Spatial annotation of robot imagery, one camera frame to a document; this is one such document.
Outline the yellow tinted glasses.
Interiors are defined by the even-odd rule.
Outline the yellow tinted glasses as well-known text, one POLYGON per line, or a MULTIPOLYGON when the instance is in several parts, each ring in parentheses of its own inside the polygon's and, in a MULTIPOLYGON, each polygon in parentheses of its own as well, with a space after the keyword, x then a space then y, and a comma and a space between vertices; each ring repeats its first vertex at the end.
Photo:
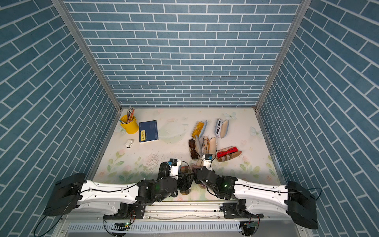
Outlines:
POLYGON ((194 130, 193 130, 193 132, 192 132, 192 138, 196 138, 196 137, 200 137, 200 134, 201 134, 201 132, 202 132, 202 130, 203 130, 203 127, 204 127, 204 122, 202 122, 202 121, 199 121, 197 124, 196 124, 196 126, 195 126, 195 128, 194 128, 194 130))

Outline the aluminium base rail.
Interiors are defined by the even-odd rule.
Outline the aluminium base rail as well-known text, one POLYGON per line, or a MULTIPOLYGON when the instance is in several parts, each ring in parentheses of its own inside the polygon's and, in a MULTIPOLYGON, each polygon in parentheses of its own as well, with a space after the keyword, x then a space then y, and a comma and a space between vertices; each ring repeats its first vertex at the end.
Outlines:
POLYGON ((155 203, 139 209, 129 228, 126 220, 103 220, 99 213, 73 213, 64 217, 54 237, 240 237, 244 223, 257 228, 255 237, 312 237, 310 229, 295 224, 273 205, 253 203, 263 218, 237 218, 222 211, 223 201, 155 203))

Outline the coloured pencils bundle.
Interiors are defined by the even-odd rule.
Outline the coloured pencils bundle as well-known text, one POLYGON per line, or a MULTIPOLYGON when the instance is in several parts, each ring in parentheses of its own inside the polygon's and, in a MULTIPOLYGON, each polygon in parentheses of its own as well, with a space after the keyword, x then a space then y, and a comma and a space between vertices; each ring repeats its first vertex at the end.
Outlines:
POLYGON ((133 120, 134 110, 135 109, 133 107, 129 107, 128 112, 127 112, 127 122, 126 123, 130 123, 133 120))

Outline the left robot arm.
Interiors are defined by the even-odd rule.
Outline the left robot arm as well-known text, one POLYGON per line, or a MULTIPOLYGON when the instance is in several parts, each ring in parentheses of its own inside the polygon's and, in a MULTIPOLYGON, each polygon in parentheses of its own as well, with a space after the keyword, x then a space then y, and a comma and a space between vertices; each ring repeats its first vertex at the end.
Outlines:
POLYGON ((55 183, 43 215, 89 211, 112 216, 122 213, 125 205, 151 205, 177 194, 178 183, 172 177, 117 185, 87 180, 85 174, 79 173, 55 183))

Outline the red frame sunglasses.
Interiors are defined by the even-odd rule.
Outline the red frame sunglasses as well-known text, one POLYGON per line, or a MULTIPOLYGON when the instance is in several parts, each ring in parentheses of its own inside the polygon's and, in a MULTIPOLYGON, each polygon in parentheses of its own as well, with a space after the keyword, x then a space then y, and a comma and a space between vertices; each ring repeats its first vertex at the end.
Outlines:
POLYGON ((238 152, 238 148, 236 146, 227 147, 224 149, 221 149, 217 152, 217 159, 220 160, 221 157, 226 156, 228 154, 232 154, 238 152))

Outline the light blue case white sunglasses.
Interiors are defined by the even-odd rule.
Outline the light blue case white sunglasses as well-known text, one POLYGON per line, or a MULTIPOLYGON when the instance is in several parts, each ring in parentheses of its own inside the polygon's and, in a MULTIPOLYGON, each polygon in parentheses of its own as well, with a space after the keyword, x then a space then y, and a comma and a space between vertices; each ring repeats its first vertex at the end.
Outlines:
POLYGON ((218 138, 225 138, 227 136, 228 129, 229 129, 229 120, 221 120, 221 121, 222 121, 221 135, 218 138))

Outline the thin amber frame glasses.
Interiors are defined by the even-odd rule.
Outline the thin amber frame glasses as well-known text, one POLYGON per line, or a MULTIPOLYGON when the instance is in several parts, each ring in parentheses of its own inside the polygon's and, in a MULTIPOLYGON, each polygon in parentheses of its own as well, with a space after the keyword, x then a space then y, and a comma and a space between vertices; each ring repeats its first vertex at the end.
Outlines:
POLYGON ((203 141, 202 141, 202 152, 204 155, 210 153, 210 140, 207 136, 203 136, 203 141))

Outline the flag pattern glasses case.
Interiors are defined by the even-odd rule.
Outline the flag pattern glasses case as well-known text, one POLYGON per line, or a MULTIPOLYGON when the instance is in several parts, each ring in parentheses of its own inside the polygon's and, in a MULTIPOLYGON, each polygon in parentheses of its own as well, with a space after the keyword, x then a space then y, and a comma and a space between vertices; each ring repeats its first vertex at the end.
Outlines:
POLYGON ((210 154, 217 154, 217 138, 212 137, 209 138, 210 140, 210 154))

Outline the blue case yellow glasses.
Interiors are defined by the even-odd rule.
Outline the blue case yellow glasses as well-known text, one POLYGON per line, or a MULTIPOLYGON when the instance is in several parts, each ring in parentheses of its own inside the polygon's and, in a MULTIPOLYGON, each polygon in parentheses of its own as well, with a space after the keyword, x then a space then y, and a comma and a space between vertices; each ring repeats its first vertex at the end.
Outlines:
POLYGON ((198 121, 196 123, 196 126, 191 134, 192 138, 201 138, 205 132, 205 129, 207 127, 208 121, 198 121))

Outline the plaid beige glasses case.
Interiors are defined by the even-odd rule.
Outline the plaid beige glasses case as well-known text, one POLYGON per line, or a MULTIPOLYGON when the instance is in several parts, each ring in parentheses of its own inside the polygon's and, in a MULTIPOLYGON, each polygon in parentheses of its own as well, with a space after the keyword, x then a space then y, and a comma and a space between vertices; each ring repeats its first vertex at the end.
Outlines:
POLYGON ((182 166, 178 175, 178 189, 182 195, 188 195, 192 184, 189 166, 182 166))

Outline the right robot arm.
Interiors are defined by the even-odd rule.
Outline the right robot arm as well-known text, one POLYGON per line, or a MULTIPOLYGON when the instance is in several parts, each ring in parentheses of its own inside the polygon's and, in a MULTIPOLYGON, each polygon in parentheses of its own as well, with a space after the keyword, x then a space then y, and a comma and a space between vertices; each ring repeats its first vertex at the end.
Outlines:
POLYGON ((197 168, 196 182, 204 184, 214 195, 223 200, 238 201, 236 211, 243 216, 247 213, 268 216, 271 209, 258 209, 257 203, 275 206, 275 212, 291 217, 299 226, 317 230, 317 198, 299 183, 289 181, 287 185, 263 185, 251 183, 233 176, 220 176, 206 167, 197 168))

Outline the dark blue book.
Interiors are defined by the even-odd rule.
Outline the dark blue book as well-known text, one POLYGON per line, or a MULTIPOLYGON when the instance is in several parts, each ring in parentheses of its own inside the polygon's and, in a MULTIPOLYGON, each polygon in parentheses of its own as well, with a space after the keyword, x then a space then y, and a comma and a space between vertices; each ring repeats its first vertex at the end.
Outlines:
POLYGON ((139 123, 139 142, 150 142, 159 139, 158 125, 156 120, 139 123))

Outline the beige case purple glasses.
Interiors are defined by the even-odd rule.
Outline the beige case purple glasses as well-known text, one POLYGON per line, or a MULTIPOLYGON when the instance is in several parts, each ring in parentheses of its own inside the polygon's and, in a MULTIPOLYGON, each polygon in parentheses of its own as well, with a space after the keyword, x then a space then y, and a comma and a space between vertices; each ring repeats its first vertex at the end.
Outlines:
POLYGON ((191 164, 191 168, 192 172, 194 173, 194 182, 198 184, 201 189, 206 189, 206 186, 201 181, 201 178, 203 177, 201 166, 191 164))

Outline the tortoise brown sunglasses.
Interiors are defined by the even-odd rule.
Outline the tortoise brown sunglasses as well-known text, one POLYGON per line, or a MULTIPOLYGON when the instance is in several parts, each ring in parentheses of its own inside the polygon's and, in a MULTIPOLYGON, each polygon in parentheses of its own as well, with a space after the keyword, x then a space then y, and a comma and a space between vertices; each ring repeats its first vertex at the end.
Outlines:
POLYGON ((189 148, 190 148, 191 159, 198 160, 200 158, 200 154, 196 150, 196 141, 194 139, 189 140, 189 148))

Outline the black glasses case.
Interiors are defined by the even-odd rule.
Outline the black glasses case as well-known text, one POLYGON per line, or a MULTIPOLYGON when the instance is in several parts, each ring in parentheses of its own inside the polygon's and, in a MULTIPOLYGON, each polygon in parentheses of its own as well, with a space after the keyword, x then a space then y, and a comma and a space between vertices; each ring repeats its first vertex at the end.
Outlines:
POLYGON ((159 167, 157 180, 170 177, 170 165, 168 162, 162 162, 159 167))

